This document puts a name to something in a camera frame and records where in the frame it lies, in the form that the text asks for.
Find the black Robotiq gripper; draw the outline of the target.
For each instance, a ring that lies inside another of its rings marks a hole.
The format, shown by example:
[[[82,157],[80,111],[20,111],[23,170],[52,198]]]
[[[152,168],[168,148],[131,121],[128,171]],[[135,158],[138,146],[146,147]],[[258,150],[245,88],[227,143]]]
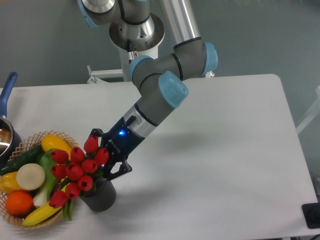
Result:
[[[131,115],[128,120],[122,117],[108,132],[104,133],[100,128],[93,128],[87,141],[90,144],[99,143],[109,152],[109,159],[102,169],[103,177],[108,181],[130,173],[133,169],[128,164],[129,154],[142,143],[144,137],[130,129],[131,124],[137,120]],[[112,172],[113,167],[120,162],[117,171]]]

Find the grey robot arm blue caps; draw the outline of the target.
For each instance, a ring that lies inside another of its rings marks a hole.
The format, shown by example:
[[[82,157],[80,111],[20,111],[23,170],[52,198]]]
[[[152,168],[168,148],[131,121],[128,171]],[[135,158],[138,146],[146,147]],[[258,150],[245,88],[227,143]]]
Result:
[[[77,4],[90,26],[110,24],[110,38],[126,52],[128,70],[123,75],[141,95],[108,132],[91,131],[101,137],[101,146],[109,152],[103,176],[113,180],[132,170],[127,163],[129,154],[188,96],[184,80],[213,71],[218,55],[212,43],[202,40],[188,0],[161,1],[173,53],[155,59],[144,55],[144,51],[158,45],[165,31],[151,13],[149,1],[80,0]]]

